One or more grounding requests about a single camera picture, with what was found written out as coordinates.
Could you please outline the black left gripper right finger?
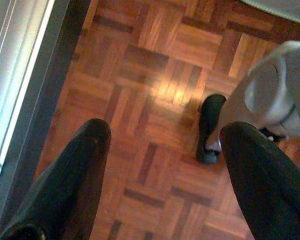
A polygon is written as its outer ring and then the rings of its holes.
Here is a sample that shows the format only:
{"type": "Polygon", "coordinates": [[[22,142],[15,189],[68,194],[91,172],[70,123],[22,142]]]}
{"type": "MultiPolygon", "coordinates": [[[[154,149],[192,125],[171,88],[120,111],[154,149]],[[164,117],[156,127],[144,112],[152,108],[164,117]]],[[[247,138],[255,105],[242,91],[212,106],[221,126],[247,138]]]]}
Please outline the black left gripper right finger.
{"type": "Polygon", "coordinates": [[[220,131],[235,196],[256,240],[300,240],[300,170],[254,126],[220,131]]]}

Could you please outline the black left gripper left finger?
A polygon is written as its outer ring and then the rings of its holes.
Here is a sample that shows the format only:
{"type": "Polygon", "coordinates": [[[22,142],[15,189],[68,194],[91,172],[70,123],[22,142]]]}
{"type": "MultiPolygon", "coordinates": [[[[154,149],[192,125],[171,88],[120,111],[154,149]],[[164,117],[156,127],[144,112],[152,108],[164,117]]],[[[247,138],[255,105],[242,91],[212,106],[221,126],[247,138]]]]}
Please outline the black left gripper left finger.
{"type": "Polygon", "coordinates": [[[86,121],[32,185],[0,240],[88,240],[110,143],[106,121],[86,121]]]}

